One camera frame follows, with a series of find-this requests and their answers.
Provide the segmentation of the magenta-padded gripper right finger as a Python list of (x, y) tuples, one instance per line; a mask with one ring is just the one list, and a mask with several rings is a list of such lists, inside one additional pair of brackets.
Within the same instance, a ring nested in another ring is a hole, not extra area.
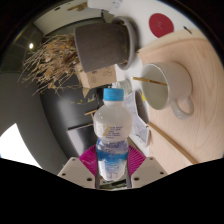
[(167, 176), (167, 172), (154, 157), (129, 147), (126, 184), (129, 189), (140, 188)]

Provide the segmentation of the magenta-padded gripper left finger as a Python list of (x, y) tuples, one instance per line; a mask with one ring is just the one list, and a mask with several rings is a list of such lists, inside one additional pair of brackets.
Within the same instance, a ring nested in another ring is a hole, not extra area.
[(99, 188), (96, 147), (91, 146), (80, 157), (71, 157), (58, 176), (84, 188)]

